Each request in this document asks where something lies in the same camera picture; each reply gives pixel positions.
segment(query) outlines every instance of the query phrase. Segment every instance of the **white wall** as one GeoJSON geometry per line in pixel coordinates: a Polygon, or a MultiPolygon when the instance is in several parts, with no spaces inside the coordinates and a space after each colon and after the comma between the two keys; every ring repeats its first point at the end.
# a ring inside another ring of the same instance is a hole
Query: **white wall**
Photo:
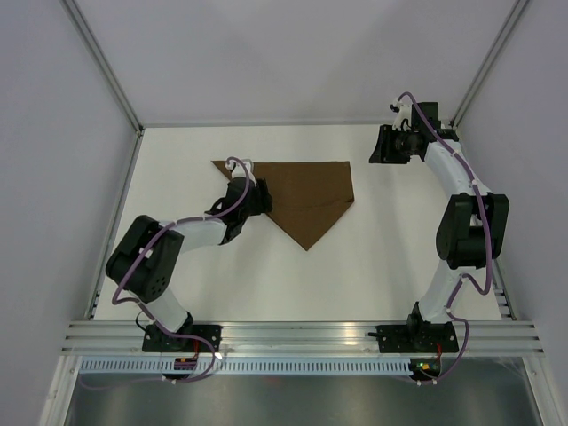
{"type": "Polygon", "coordinates": [[[461,127],[478,175],[511,208],[502,259],[568,400],[568,3],[532,2],[461,127]]]}
{"type": "Polygon", "coordinates": [[[514,0],[79,0],[144,124],[452,115],[514,0]]]}
{"type": "Polygon", "coordinates": [[[57,0],[0,14],[0,423],[36,424],[133,132],[57,0]]]}

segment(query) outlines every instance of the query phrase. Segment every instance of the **metal profile bar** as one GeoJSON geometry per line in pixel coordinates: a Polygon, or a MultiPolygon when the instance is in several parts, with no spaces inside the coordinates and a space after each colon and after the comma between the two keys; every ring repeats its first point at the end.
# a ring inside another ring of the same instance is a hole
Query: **metal profile bar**
{"type": "Polygon", "coordinates": [[[507,306],[507,298],[502,293],[498,294],[495,292],[495,299],[499,306],[507,306]]]}
{"type": "Polygon", "coordinates": [[[483,62],[481,63],[481,67],[477,70],[475,76],[471,84],[469,85],[465,95],[461,99],[460,105],[458,106],[457,111],[454,114],[454,118],[450,121],[452,127],[459,126],[463,120],[463,117],[469,110],[469,106],[471,102],[476,97],[479,92],[479,89],[483,85],[486,77],[489,75],[489,72],[493,68],[495,61],[501,56],[503,47],[510,39],[513,30],[517,26],[518,22],[520,21],[521,17],[526,11],[526,6],[531,2],[531,0],[516,0],[515,4],[511,8],[509,15],[503,22],[499,33],[493,40],[493,44],[491,48],[485,55],[483,62]]]}
{"type": "Polygon", "coordinates": [[[503,279],[503,270],[501,267],[501,261],[499,259],[495,259],[493,261],[493,283],[502,292],[502,295],[505,297],[511,318],[513,320],[517,320],[513,303],[511,303],[511,298],[507,290],[507,287],[505,285],[505,280],[503,279]]]}
{"type": "Polygon", "coordinates": [[[124,90],[118,83],[118,79],[116,78],[113,69],[110,67],[105,54],[101,50],[99,43],[97,42],[97,39],[95,38],[95,35],[89,27],[89,23],[87,22],[87,19],[85,19],[78,4],[75,0],[59,0],[59,2],[63,6],[63,9],[65,9],[65,11],[67,12],[67,16],[73,22],[77,33],[79,33],[79,36],[81,37],[85,44],[85,47],[87,48],[87,51],[89,51],[89,54],[97,64],[100,72],[105,77],[106,83],[113,93],[114,98],[118,102],[118,105],[121,108],[122,112],[126,116],[134,131],[139,134],[139,132],[141,132],[144,128],[140,123],[138,117],[136,116],[132,105],[128,101],[124,90]]]}
{"type": "Polygon", "coordinates": [[[524,358],[526,375],[544,426],[566,426],[562,399],[544,359],[524,358]]]}
{"type": "Polygon", "coordinates": [[[65,424],[80,365],[80,357],[59,357],[40,417],[39,424],[41,426],[65,424]]]}
{"type": "Polygon", "coordinates": [[[335,125],[376,125],[392,124],[389,117],[330,118],[306,120],[209,120],[198,122],[147,122],[145,129],[169,129],[187,127],[263,127],[263,126],[335,126],[335,125]]]}
{"type": "Polygon", "coordinates": [[[510,316],[510,312],[509,312],[509,307],[507,305],[504,306],[499,306],[499,312],[501,313],[501,316],[510,316]]]}
{"type": "MultiPolygon", "coordinates": [[[[376,340],[367,336],[381,324],[404,322],[222,322],[220,352],[245,358],[392,357],[381,354],[376,340]]],[[[462,341],[464,331],[463,325],[456,324],[458,340],[462,341]]],[[[155,356],[155,353],[141,352],[142,338],[143,332],[129,321],[76,321],[69,326],[62,354],[155,356]]],[[[543,356],[543,351],[530,321],[471,321],[466,356],[538,357],[543,356]]]]}
{"type": "Polygon", "coordinates": [[[109,222],[109,227],[106,230],[105,246],[101,249],[99,259],[97,261],[98,275],[97,279],[92,285],[91,290],[91,301],[87,306],[87,311],[84,314],[86,319],[92,319],[95,315],[95,309],[97,307],[97,302],[99,299],[99,291],[105,280],[105,261],[110,257],[110,254],[114,246],[114,238],[118,232],[118,225],[120,224],[120,218],[122,211],[124,210],[124,204],[126,203],[126,197],[130,188],[130,181],[132,180],[132,175],[134,174],[134,168],[136,167],[136,160],[138,159],[138,153],[140,152],[140,146],[142,145],[142,138],[144,137],[144,131],[140,132],[136,136],[136,141],[132,145],[130,152],[130,159],[127,166],[124,168],[121,179],[119,182],[122,183],[122,190],[118,195],[113,209],[113,215],[109,222]]]}

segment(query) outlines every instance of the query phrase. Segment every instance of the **folded cloth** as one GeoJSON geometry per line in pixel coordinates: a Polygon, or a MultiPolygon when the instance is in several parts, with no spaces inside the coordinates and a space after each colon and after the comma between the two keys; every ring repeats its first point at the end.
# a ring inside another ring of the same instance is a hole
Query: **folded cloth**
{"type": "MultiPolygon", "coordinates": [[[[227,177],[224,161],[213,164],[227,177]]],[[[309,250],[355,201],[349,162],[255,162],[272,196],[268,217],[309,250]]]]}

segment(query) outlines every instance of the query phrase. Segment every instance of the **gray floor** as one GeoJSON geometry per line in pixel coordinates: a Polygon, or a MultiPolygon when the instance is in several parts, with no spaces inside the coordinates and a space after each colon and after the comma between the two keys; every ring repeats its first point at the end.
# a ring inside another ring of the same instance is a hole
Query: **gray floor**
{"type": "MultiPolygon", "coordinates": [[[[127,375],[87,375],[88,384],[127,375]]],[[[466,360],[436,387],[391,377],[219,375],[199,383],[77,386],[67,424],[95,425],[540,425],[518,363],[466,360]]]]}

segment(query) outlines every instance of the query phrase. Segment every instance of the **white table surface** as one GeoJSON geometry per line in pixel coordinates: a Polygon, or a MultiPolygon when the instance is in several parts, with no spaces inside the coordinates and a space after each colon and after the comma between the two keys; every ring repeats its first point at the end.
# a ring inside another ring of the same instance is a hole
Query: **white table surface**
{"type": "MultiPolygon", "coordinates": [[[[223,196],[227,181],[211,160],[349,161],[355,202],[308,252],[268,217],[252,217],[228,245],[180,256],[170,286],[196,320],[405,320],[438,265],[435,234],[447,199],[420,159],[369,164],[377,134],[374,125],[147,129],[115,244],[138,215],[200,215],[223,196]]],[[[110,304],[115,289],[106,279],[97,320],[138,313],[110,304]]],[[[493,292],[483,297],[472,286],[455,312],[501,318],[493,292]]]]}

